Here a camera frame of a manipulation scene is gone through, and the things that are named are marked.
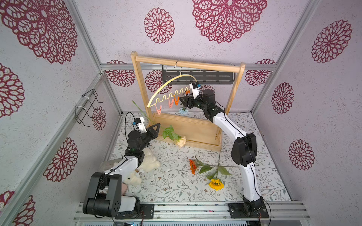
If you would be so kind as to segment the peach artificial rose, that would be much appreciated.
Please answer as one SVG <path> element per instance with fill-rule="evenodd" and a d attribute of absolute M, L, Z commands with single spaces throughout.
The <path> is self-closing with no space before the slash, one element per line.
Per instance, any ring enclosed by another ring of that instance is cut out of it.
<path fill-rule="evenodd" d="M 168 127 L 164 127 L 164 126 L 160 126 L 160 130 L 159 130 L 159 134 L 160 134 L 160 131 L 162 131 L 162 134 L 161 134 L 161 137 L 163 139 L 166 139 L 166 138 L 169 138 L 171 139 L 177 146 L 179 147 L 183 147 L 186 145 L 186 137 L 185 136 L 181 136 L 181 135 L 178 135 L 173 126 L 170 125 Z"/>

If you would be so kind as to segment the light blue artificial flower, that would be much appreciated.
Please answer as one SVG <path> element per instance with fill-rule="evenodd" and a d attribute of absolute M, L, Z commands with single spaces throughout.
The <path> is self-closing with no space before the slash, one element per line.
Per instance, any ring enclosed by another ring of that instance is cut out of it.
<path fill-rule="evenodd" d="M 189 110 L 185 106 L 180 107 L 180 109 L 179 109 L 180 115 L 187 115 L 188 113 L 189 113 Z"/>

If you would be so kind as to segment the yellow wavy clothes hanger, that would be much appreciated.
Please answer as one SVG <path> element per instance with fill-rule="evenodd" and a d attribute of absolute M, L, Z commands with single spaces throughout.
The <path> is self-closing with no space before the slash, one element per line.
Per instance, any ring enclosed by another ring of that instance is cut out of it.
<path fill-rule="evenodd" d="M 198 82 L 195 77 L 189 74 L 181 74 L 177 77 L 174 77 L 167 82 L 162 81 L 162 70 L 153 70 L 149 72 L 145 79 L 146 87 L 152 91 L 153 96 L 146 101 L 146 109 L 148 110 L 152 106 L 156 106 L 157 103 L 161 103 L 164 100 L 174 99 L 182 94 L 185 94 L 187 90 L 190 90 L 189 84 Z M 190 77 L 191 80 L 187 82 L 187 86 L 175 92 L 171 92 L 172 85 L 170 83 L 177 81 L 183 77 Z"/>

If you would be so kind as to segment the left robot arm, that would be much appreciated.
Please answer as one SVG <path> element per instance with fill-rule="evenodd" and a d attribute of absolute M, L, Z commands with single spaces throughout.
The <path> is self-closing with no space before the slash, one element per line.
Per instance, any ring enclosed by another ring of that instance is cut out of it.
<path fill-rule="evenodd" d="M 128 135 L 128 147 L 121 162 L 91 176 L 83 204 L 84 214 L 114 218 L 120 212 L 140 212 L 137 198 L 122 195 L 122 184 L 146 161 L 145 149 L 158 137 L 160 123 L 145 129 L 141 122 L 137 127 Z"/>

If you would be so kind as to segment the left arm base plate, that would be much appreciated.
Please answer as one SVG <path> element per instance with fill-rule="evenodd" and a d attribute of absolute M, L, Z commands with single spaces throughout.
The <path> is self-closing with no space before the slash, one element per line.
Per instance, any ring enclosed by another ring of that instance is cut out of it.
<path fill-rule="evenodd" d="M 155 212 L 154 208 L 154 204 L 136 205 L 133 211 L 119 212 L 115 219 L 153 219 Z"/>

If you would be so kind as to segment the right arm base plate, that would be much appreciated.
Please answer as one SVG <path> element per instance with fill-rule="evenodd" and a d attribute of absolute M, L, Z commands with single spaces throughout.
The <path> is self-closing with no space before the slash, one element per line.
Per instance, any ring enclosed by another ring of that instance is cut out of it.
<path fill-rule="evenodd" d="M 245 203 L 229 203 L 228 204 L 230 216 L 232 219 L 241 218 L 256 218 L 267 219 L 269 213 L 264 204 L 255 206 L 254 204 Z"/>

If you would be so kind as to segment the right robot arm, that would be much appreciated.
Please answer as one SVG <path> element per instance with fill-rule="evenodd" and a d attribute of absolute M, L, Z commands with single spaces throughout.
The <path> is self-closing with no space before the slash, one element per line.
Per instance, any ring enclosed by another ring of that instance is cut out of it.
<path fill-rule="evenodd" d="M 217 105 L 215 93 L 205 90 L 198 96 L 193 94 L 180 97 L 186 108 L 199 108 L 204 116 L 218 126 L 233 142 L 231 158 L 240 167 L 243 192 L 243 211 L 248 217 L 259 217 L 267 214 L 264 198 L 261 196 L 255 173 L 257 157 L 257 141 L 253 133 L 246 133 L 229 119 L 225 110 Z"/>

